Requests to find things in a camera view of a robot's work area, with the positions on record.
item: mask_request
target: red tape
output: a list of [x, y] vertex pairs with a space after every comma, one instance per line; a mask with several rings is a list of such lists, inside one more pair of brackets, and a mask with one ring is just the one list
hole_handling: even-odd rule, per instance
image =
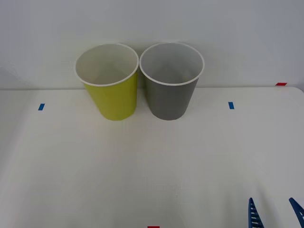
[[276, 84], [276, 86], [285, 86], [287, 85], [287, 82], [279, 82]]

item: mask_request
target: yellow-green paper cup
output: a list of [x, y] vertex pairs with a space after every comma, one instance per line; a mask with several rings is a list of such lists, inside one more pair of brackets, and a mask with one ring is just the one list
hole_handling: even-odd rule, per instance
[[123, 120], [136, 108], [138, 65], [138, 55], [129, 46], [103, 44], [83, 53], [75, 72], [101, 114]]

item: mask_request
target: paper cup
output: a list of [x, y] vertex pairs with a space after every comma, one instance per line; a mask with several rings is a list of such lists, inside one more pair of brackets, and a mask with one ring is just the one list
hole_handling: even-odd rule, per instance
[[101, 114], [109, 120], [123, 120], [136, 108], [136, 52], [124, 44], [103, 44], [83, 53], [75, 72]]
[[160, 43], [146, 49], [140, 69], [151, 112], [163, 120], [184, 115], [204, 67], [203, 56], [183, 43]]

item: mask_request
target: blue tape marker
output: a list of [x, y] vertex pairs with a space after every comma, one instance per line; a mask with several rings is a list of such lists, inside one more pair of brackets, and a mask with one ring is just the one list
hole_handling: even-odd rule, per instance
[[230, 108], [230, 109], [234, 109], [233, 102], [228, 102], [228, 104], [229, 104], [229, 108]]
[[38, 111], [42, 111], [45, 104], [40, 104]]

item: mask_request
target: white tabletop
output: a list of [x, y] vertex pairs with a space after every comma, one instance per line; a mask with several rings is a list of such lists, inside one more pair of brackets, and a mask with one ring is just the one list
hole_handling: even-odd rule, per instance
[[252, 197], [265, 228], [300, 228], [302, 91], [198, 88], [176, 121], [142, 93], [113, 122], [85, 90], [0, 91], [1, 227], [245, 228]]

